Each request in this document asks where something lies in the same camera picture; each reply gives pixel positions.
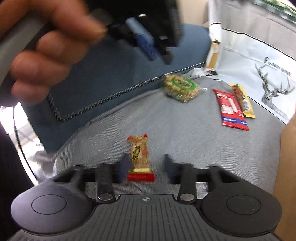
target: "red candy bar wrapper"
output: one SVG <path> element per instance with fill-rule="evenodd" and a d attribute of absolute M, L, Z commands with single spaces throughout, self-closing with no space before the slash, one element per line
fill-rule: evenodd
<path fill-rule="evenodd" d="M 221 108 L 222 125 L 249 130 L 246 119 L 234 94 L 213 89 Z"/>

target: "blue cushion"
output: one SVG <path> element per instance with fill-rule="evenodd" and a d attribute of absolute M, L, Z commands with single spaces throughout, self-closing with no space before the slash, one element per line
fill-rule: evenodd
<path fill-rule="evenodd" d="M 145 80 L 204 62 L 209 48 L 208 29 L 184 24 L 178 48 L 172 48 L 173 61 L 166 65 L 161 57 L 149 61 L 139 49 L 106 36 L 76 64 L 62 83 L 51 88 L 52 98 L 61 115 L 68 115 L 100 99 Z M 92 118 L 145 91 L 159 88 L 155 81 L 121 95 L 66 122 L 56 120 L 47 100 L 22 106 L 47 153 L 56 152 L 71 135 Z"/>

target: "hand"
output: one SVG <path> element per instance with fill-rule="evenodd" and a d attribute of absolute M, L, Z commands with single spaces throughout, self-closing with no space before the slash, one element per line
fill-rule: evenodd
<path fill-rule="evenodd" d="M 10 73 L 17 79 L 12 95 L 38 103 L 50 86 L 67 77 L 71 65 L 84 58 L 88 46 L 103 38 L 106 28 L 88 16 L 83 0 L 4 0 L 0 4 L 0 38 L 30 11 L 41 13 L 59 29 L 45 34 L 36 51 L 23 51 L 11 64 Z"/>

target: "red base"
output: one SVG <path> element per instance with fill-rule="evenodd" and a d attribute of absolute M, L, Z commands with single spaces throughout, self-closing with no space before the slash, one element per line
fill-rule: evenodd
<path fill-rule="evenodd" d="M 153 173 L 130 173 L 128 174 L 129 182 L 155 182 Z"/>

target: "granola bar wrapper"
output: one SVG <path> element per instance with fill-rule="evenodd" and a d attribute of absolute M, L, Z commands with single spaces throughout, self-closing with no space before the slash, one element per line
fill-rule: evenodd
<path fill-rule="evenodd" d="M 222 125 L 249 130 L 246 119 L 234 94 L 213 89 L 221 109 Z"/>
<path fill-rule="evenodd" d="M 131 144 L 131 158 L 136 169 L 135 171 L 149 172 L 148 136 L 146 134 L 141 137 L 129 136 L 128 141 Z"/>
<path fill-rule="evenodd" d="M 251 118 L 256 118 L 250 99 L 247 96 L 247 93 L 241 85 L 236 85 L 236 84 L 230 84 L 231 88 L 234 91 L 235 97 L 237 98 L 237 101 L 239 103 L 239 106 L 242 109 L 242 112 L 245 117 L 251 117 Z"/>
<path fill-rule="evenodd" d="M 167 74 L 164 80 L 167 95 L 183 103 L 195 98 L 199 93 L 199 86 L 191 79 L 177 74 Z"/>

